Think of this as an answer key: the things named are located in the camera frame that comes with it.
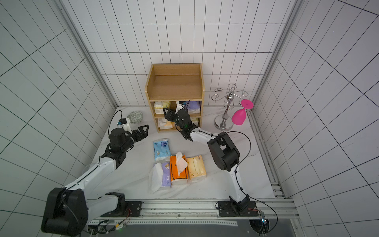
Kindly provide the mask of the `wooden three-tier shelf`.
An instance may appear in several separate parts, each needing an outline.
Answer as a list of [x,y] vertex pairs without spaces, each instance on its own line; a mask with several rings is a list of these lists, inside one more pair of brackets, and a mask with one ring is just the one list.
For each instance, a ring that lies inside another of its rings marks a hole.
[[173,110],[176,109],[177,101],[199,101],[200,112],[190,116],[198,118],[199,126],[202,126],[205,93],[202,64],[153,64],[145,93],[158,132],[167,131],[159,128],[159,119],[164,118],[164,115],[156,114],[154,110],[154,103],[162,101],[169,101]]

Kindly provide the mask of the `purple tissue pack on shelf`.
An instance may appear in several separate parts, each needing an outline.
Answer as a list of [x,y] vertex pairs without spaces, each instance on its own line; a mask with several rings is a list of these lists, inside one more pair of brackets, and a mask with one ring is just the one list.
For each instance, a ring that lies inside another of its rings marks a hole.
[[185,107],[189,114],[199,114],[201,112],[201,104],[199,101],[188,101]]

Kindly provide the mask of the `yellow tissue pack right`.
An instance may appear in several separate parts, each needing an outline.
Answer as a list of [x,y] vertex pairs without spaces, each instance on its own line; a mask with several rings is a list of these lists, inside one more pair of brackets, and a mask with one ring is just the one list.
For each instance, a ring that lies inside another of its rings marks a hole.
[[191,117],[191,122],[192,122],[194,125],[199,126],[199,118]]

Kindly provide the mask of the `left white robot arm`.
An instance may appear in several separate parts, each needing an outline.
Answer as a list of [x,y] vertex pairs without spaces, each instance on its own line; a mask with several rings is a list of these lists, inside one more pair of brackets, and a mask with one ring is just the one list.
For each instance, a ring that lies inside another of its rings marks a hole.
[[109,134],[109,144],[99,161],[78,179],[64,188],[49,192],[41,223],[44,233],[77,236],[90,221],[104,214],[123,216],[127,211],[125,196],[109,192],[96,200],[88,195],[126,158],[126,153],[148,136],[149,126],[140,126],[133,131],[118,127]]

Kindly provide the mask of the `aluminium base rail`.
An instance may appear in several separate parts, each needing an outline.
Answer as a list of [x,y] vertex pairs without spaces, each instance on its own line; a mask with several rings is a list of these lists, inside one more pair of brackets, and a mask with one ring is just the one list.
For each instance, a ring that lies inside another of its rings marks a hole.
[[104,215],[90,221],[89,226],[115,226],[148,224],[208,224],[236,226],[239,219],[267,220],[271,227],[277,220],[290,219],[294,222],[300,216],[290,199],[252,200],[244,210],[232,207],[228,199],[146,199],[130,200],[121,217]]

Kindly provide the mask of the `pink plastic wine glass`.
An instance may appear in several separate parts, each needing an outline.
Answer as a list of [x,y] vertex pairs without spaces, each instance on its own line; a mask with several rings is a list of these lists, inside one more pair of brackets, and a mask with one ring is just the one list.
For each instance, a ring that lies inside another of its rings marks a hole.
[[247,117],[246,110],[254,108],[254,103],[248,99],[243,99],[241,101],[241,107],[242,109],[236,111],[232,116],[232,122],[235,125],[242,125],[245,122]]

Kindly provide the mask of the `blue tissue pack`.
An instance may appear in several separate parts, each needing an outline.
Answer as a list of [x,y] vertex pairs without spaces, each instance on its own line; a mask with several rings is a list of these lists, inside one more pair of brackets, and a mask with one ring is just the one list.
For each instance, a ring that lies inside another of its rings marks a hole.
[[163,161],[171,157],[169,140],[167,138],[159,139],[153,142],[155,161]]

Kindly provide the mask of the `beige tissue pack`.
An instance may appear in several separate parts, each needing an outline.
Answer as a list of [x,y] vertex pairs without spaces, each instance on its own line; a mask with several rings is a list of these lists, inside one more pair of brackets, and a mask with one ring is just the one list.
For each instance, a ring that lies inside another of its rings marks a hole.
[[202,155],[186,158],[186,161],[188,164],[189,179],[192,182],[197,182],[206,178],[207,172]]

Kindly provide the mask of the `chrome glass holder stand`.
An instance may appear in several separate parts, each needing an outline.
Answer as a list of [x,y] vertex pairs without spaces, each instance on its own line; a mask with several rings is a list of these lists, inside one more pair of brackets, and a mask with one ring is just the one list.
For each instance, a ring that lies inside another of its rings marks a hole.
[[228,84],[227,89],[216,88],[214,89],[214,94],[211,99],[214,102],[224,102],[223,106],[225,108],[222,115],[216,116],[214,119],[214,125],[220,131],[229,131],[233,128],[234,123],[228,112],[235,107],[234,99],[237,97],[240,99],[239,105],[241,106],[242,100],[247,98],[249,93],[244,90],[237,90],[236,84]]

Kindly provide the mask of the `orange tissue box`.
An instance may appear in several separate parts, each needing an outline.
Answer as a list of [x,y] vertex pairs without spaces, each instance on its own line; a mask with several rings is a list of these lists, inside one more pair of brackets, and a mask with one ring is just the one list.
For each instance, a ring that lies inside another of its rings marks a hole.
[[170,180],[171,185],[184,185],[188,182],[188,163],[185,156],[178,152],[176,155],[170,157]]

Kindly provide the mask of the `purple white tissue pack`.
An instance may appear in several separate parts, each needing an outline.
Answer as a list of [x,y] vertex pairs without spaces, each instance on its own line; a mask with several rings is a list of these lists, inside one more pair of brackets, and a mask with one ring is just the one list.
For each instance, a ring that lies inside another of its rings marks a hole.
[[149,189],[151,193],[171,188],[169,162],[156,163],[149,173]]

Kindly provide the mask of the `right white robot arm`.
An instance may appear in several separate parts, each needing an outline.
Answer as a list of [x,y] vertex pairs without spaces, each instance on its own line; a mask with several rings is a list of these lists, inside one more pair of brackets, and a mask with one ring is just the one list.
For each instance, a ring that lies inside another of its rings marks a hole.
[[231,176],[235,192],[229,196],[229,201],[219,201],[218,209],[226,215],[242,216],[248,212],[248,206],[254,204],[248,194],[244,193],[239,183],[238,172],[241,161],[240,152],[229,136],[228,132],[213,134],[202,130],[190,120],[188,109],[180,109],[175,112],[164,108],[164,118],[174,122],[179,127],[179,132],[185,140],[198,142],[208,146],[215,165]]

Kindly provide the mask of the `white green tissue pack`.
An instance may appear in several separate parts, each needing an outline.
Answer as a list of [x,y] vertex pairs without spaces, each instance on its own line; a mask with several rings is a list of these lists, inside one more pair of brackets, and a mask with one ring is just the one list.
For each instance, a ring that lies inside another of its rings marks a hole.
[[155,114],[164,114],[164,108],[169,108],[170,102],[169,101],[156,101],[154,102],[154,112]]

